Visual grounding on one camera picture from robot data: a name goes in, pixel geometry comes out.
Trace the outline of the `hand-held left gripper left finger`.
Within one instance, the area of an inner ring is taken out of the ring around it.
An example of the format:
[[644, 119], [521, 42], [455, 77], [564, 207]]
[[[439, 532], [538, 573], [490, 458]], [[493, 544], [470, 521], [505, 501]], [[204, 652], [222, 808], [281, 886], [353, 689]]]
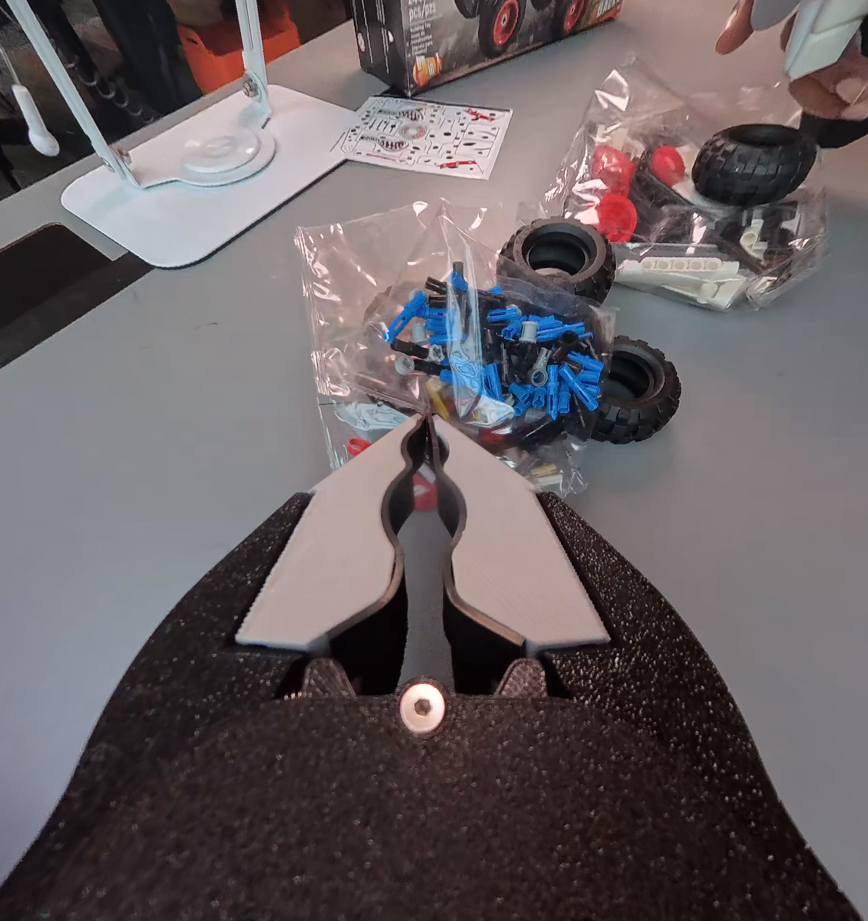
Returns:
[[411, 416], [317, 483], [236, 632], [242, 646], [318, 651], [378, 613], [404, 575], [428, 420]]

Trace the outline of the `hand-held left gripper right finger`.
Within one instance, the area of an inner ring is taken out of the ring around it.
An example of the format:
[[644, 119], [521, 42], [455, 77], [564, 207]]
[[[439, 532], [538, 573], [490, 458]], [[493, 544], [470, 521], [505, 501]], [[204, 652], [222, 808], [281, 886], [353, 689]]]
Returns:
[[439, 514], [451, 536], [444, 575], [451, 604], [527, 653], [608, 645], [611, 636], [542, 494], [439, 417], [430, 437]]

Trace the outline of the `black toy tyre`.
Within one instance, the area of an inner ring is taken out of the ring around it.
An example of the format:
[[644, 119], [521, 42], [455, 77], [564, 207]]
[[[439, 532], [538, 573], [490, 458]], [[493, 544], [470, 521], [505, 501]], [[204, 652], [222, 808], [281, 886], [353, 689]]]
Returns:
[[680, 379], [664, 353], [643, 340], [618, 335], [590, 438], [615, 445], [647, 440], [670, 422], [680, 398]]
[[609, 295], [616, 261], [612, 244], [594, 226], [549, 217], [520, 227], [499, 253], [500, 269], [597, 303]]
[[813, 139], [777, 123], [733, 125], [713, 134], [692, 167], [695, 190], [717, 203], [749, 208], [787, 198], [818, 156]]

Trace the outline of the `clear bag of red white parts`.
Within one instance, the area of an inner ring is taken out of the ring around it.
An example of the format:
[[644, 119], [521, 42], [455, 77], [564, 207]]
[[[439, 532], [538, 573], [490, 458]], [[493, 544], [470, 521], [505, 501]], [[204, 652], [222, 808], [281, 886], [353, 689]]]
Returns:
[[702, 145], [747, 123], [805, 132], [777, 83], [685, 94], [630, 53], [590, 95], [539, 213], [606, 236], [626, 287], [721, 313], [760, 308], [819, 268], [828, 206], [815, 140], [807, 179], [781, 201], [735, 207], [695, 190]]

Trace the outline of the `clear bag of mixed parts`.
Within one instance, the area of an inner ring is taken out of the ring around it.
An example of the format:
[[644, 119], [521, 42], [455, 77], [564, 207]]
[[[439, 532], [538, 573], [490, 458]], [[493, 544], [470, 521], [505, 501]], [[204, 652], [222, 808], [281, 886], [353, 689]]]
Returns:
[[[495, 215], [486, 209], [421, 201], [350, 222], [298, 229], [313, 376], [332, 470], [413, 413], [431, 413], [446, 422], [427, 404], [389, 401], [364, 380], [371, 362], [365, 313], [386, 289], [402, 291], [429, 276], [441, 278], [456, 261], [485, 273], [479, 285], [495, 284], [505, 243], [493, 245], [494, 223]], [[583, 467], [589, 440], [566, 438], [536, 449], [498, 452], [474, 441], [537, 489], [567, 497], [587, 488]]]

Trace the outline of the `white book stand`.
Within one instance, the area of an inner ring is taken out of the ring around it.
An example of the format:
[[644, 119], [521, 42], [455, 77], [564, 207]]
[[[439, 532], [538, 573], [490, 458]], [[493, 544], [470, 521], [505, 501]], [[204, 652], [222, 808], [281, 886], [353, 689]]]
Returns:
[[356, 112], [268, 82], [256, 1], [235, 2], [242, 89], [136, 146], [107, 143], [28, 2], [11, 1], [61, 97], [103, 161], [62, 205], [148, 264], [196, 264], [340, 165]]

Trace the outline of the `person's right hand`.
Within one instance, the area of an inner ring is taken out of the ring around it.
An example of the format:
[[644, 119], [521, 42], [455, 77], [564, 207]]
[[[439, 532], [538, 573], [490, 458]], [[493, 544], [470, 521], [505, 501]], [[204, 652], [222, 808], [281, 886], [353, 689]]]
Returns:
[[[731, 54], [750, 38], [753, 4], [734, 3], [716, 39], [716, 54]], [[868, 59], [855, 45], [832, 65], [796, 80], [788, 79], [786, 87], [803, 114], [844, 121], [868, 118]]]

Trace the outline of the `black toy truck box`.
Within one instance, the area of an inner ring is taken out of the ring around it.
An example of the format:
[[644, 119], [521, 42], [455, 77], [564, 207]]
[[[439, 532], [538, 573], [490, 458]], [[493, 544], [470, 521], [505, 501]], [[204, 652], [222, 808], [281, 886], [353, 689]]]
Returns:
[[594, 29], [622, 1], [350, 1], [361, 68], [413, 98]]

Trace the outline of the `white sticker sheet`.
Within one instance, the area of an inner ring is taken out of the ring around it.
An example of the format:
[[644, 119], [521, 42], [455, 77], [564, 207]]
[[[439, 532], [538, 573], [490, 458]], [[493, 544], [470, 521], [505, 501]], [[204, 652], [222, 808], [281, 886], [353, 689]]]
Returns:
[[487, 180], [512, 115], [512, 109], [371, 96], [336, 152], [351, 162]]

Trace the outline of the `orange storage box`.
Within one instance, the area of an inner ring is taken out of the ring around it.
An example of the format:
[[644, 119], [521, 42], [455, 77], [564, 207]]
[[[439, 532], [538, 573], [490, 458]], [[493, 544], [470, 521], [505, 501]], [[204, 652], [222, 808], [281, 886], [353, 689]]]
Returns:
[[[269, 17], [261, 29], [267, 63], [301, 45], [298, 29], [287, 14]], [[199, 29], [178, 24], [177, 31], [192, 75], [203, 93], [243, 76], [242, 38], [235, 23], [221, 20]]]

